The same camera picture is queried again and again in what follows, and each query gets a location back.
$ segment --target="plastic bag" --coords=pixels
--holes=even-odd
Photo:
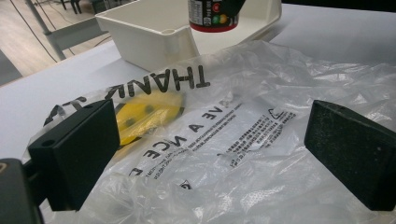
[[[130,136],[80,211],[53,213],[42,204],[48,223],[396,220],[394,211],[367,209],[303,142],[316,99],[395,131],[394,66],[323,62],[254,41],[56,106],[43,132],[109,97],[116,108],[136,104],[153,116],[124,120],[140,139]]]

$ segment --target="white tabletop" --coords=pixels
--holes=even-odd
[[[283,5],[264,40],[339,63],[396,65],[396,13]],[[0,88],[0,158],[21,158],[51,109],[147,72],[125,62],[113,42]]]

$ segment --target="black lettering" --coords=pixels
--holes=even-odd
[[[164,144],[164,145],[165,145],[165,148],[161,149],[162,151],[166,151],[166,150],[170,147],[170,145],[167,144],[167,143],[165,143],[165,142],[158,142],[158,143],[156,143],[156,144],[154,144],[154,145],[152,145],[152,146],[153,146],[153,147],[156,147],[156,146],[158,146],[159,144]]]
[[[63,106],[72,105],[76,110],[80,110],[82,108],[82,106],[79,104],[79,102],[82,102],[82,103],[87,102],[87,98],[80,96],[76,100],[73,100],[73,101],[67,102],[66,104],[63,104]]]
[[[46,118],[46,121],[44,121],[44,126],[49,124],[51,121],[53,121],[53,118],[57,116],[58,114],[64,114],[64,109],[61,108],[59,105],[56,105],[55,107],[52,108],[52,110],[49,113],[49,116]]]
[[[153,73],[150,76],[154,79],[155,83],[158,86],[158,89],[160,89],[161,92],[167,92],[170,75],[171,75],[171,71],[169,69],[166,69],[164,74],[155,75]]]
[[[123,85],[118,85],[118,86],[113,86],[107,89],[107,95],[105,96],[105,99],[108,100],[111,97],[113,97],[114,93],[116,91],[119,91],[119,97],[124,98],[125,97],[125,89]]]
[[[148,150],[143,156],[146,156],[146,155],[148,155],[148,157],[151,157],[152,155],[154,155],[152,157],[152,159],[155,159],[155,158],[159,157],[161,154],[158,152],[155,152],[153,150]]]
[[[210,86],[210,82],[205,82],[205,77],[204,77],[204,68],[199,65],[198,66],[198,72],[199,72],[199,82],[196,87],[197,88],[202,88],[202,87],[208,87]]]
[[[222,112],[222,110],[220,108],[218,108],[217,106],[214,106],[216,110],[209,110],[209,112],[215,112],[215,113],[219,113]]]
[[[189,81],[190,82],[190,89],[194,89],[194,75],[192,73],[191,67],[187,68],[188,75],[186,77],[180,77],[177,73],[176,69],[172,70],[173,78],[175,81],[176,90],[180,91],[180,81]]]
[[[131,171],[131,173],[129,173],[129,175],[131,175],[132,172],[136,172],[135,175],[140,175],[140,174],[142,174],[143,171],[142,171],[142,170],[139,170],[139,169],[137,169],[137,168],[134,168],[134,169]]]
[[[207,118],[207,119],[215,119],[215,118],[216,118],[215,115],[208,114],[208,113],[204,113],[204,114],[202,115],[202,117],[203,117],[203,118]]]
[[[193,132],[198,133],[198,129],[204,128],[204,125],[192,124],[192,125],[189,125],[189,128],[190,128]]]
[[[176,140],[176,142],[174,143],[174,142],[172,142],[172,141],[168,141],[169,143],[172,143],[173,145],[175,145],[175,146],[177,146],[177,147],[180,147],[180,141],[179,140],[182,140],[182,141],[187,141],[187,139],[185,139],[185,138],[182,138],[182,137],[179,137],[179,136],[175,136],[175,140]]]
[[[136,80],[132,80],[128,82],[128,94],[131,97],[134,97],[134,84],[138,86],[140,89],[142,89],[143,92],[145,92],[147,95],[151,94],[151,87],[149,85],[149,77],[145,76],[143,77],[143,81],[145,84],[138,82]]]

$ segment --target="white storage tray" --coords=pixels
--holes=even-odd
[[[122,59],[154,71],[254,39],[280,15],[280,0],[247,0],[236,28],[202,33],[189,26],[188,0],[138,0],[97,14],[96,19],[110,32]]]

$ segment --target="can label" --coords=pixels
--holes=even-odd
[[[238,15],[221,10],[224,0],[189,0],[190,26],[202,32],[224,32],[238,24]]]

